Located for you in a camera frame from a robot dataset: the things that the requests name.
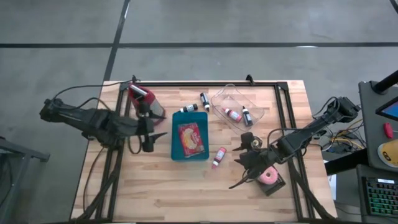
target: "snack package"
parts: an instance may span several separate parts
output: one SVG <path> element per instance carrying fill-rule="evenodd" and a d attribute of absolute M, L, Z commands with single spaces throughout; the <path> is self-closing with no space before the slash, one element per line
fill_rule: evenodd
<path fill-rule="evenodd" d="M 205 151 L 196 123 L 181 124 L 178 126 L 182 148 L 185 157 L 194 156 Z"/>

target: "black stand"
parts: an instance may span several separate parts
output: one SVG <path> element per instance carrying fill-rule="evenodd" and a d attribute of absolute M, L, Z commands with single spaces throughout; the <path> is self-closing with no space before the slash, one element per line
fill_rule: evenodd
<path fill-rule="evenodd" d="M 19 188 L 21 187 L 22 180 L 26 173 L 27 166 L 29 164 L 30 158 L 40 159 L 41 162 L 47 162 L 49 160 L 50 154 L 44 154 L 32 149 L 28 149 L 17 144 L 13 144 L 4 138 L 0 138 L 0 152 L 1 157 L 5 156 L 17 156 L 21 158 L 21 163 L 19 164 L 18 170 L 15 172 L 17 175 L 13 178 L 10 190 L 5 196 L 6 199 L 2 205 L 2 212 L 0 214 L 0 224 L 9 223 L 9 217 L 11 215 L 12 209 L 14 208 L 17 194 Z"/>

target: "small bottle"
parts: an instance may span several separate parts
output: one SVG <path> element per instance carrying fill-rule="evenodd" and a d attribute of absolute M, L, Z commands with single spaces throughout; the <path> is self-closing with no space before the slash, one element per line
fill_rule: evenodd
<path fill-rule="evenodd" d="M 232 119 L 234 119 L 234 121 L 236 122 L 240 122 L 242 119 L 242 116 L 239 115 L 237 112 L 230 110 L 228 108 L 223 108 L 224 112 Z"/>
<path fill-rule="evenodd" d="M 216 156 L 214 157 L 213 165 L 211 165 L 212 169 L 217 168 L 218 164 L 220 164 L 221 160 L 223 159 L 225 153 L 226 153 L 226 149 L 224 147 L 220 147 Z"/>
<path fill-rule="evenodd" d="M 252 126 L 253 120 L 251 119 L 248 109 L 246 109 L 244 106 L 243 106 L 242 113 L 243 113 L 244 124 L 246 125 L 246 127 Z"/>
<path fill-rule="evenodd" d="M 181 113 L 186 113 L 186 112 L 191 112 L 198 110 L 198 105 L 196 103 L 188 106 L 184 106 L 183 108 L 180 109 Z"/>
<path fill-rule="evenodd" d="M 207 98 L 206 93 L 200 93 L 200 99 L 207 112 L 210 112 L 209 99 Z"/>

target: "transparent bin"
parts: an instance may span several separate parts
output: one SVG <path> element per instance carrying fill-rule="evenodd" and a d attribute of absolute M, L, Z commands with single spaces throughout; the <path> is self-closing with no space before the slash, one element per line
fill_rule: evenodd
<path fill-rule="evenodd" d="M 219 117 L 220 120 L 224 121 L 238 135 L 248 132 L 264 116 L 264 109 L 256 106 L 253 102 L 247 99 L 233 84 L 226 85 L 215 96 L 213 96 L 210 101 L 213 106 L 214 114 Z M 252 126 L 247 127 L 244 123 L 244 118 L 237 123 L 223 110 L 223 108 L 228 108 L 243 116 L 243 106 L 248 109 L 250 113 L 253 120 Z"/>

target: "yellow object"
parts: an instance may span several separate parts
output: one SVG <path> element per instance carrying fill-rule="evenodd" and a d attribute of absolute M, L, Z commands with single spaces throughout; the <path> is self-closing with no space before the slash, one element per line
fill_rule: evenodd
<path fill-rule="evenodd" d="M 360 149 L 363 149 L 363 147 L 362 147 L 361 145 L 359 145 L 358 143 L 353 142 L 353 141 L 351 141 L 351 140 L 349 140 L 349 139 L 334 138 L 334 139 L 332 139 L 331 141 L 332 141 L 332 142 L 333 142 L 333 141 L 347 141 L 347 142 L 350 142 L 351 144 L 354 144 L 354 145 L 358 146 Z"/>
<path fill-rule="evenodd" d="M 385 164 L 398 168 L 398 139 L 381 144 L 377 153 Z"/>

